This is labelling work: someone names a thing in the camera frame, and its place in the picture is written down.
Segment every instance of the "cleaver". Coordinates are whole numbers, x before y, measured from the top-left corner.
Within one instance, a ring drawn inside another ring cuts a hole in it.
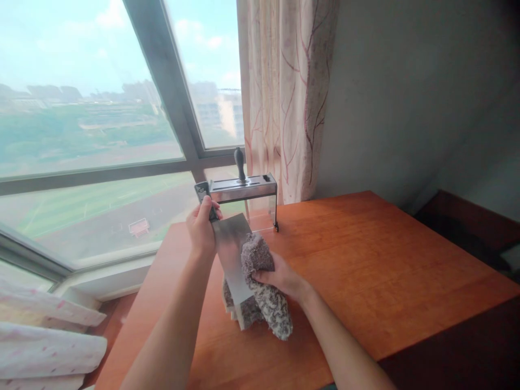
[[[210,196],[207,181],[195,184],[195,191],[199,202],[202,202],[206,195]],[[251,233],[251,228],[243,213],[219,220],[213,206],[210,211],[210,222],[215,233],[218,258],[224,270],[233,303],[240,305],[253,296],[253,292],[249,289],[242,274],[240,261],[242,245],[247,241],[247,234]]]

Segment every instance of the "curtain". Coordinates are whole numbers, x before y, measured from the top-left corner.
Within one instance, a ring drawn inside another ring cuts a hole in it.
[[[337,1],[237,2],[248,175],[271,172],[281,204],[316,188]]]
[[[107,348],[106,339],[78,332],[105,317],[0,277],[0,390],[78,389]]]

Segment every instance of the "cloth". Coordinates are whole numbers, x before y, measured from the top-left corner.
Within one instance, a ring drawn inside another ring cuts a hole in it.
[[[271,172],[278,202],[316,189],[339,1],[237,2],[248,175]]]
[[[78,332],[105,317],[0,277],[0,390],[80,388],[107,340]]]
[[[231,313],[232,320],[238,321],[241,330],[248,329],[257,321],[265,320],[276,337],[287,340],[293,332],[287,299],[276,287],[259,283],[251,277],[255,271],[275,270],[269,247],[260,234],[248,234],[247,241],[242,246],[240,261],[246,284],[253,296],[239,305],[234,305],[224,278],[222,294],[226,312]]]

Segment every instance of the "knife handle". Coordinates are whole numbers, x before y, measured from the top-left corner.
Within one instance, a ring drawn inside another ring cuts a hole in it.
[[[244,154],[239,147],[235,149],[235,162],[237,163],[238,167],[238,181],[245,183]]]
[[[207,183],[207,181],[201,181],[200,183],[195,184],[195,192],[197,193],[197,197],[199,198],[200,203],[202,203],[202,200],[206,195],[208,195],[211,198],[210,186]],[[218,221],[217,211],[215,210],[212,204],[210,210],[210,222],[215,221]]]

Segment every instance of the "person's left hand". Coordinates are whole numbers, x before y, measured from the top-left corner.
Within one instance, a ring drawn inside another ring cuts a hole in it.
[[[195,209],[186,218],[186,225],[191,238],[191,252],[195,256],[215,258],[215,234],[210,223],[211,206],[217,211],[218,219],[222,219],[220,205],[206,195]]]

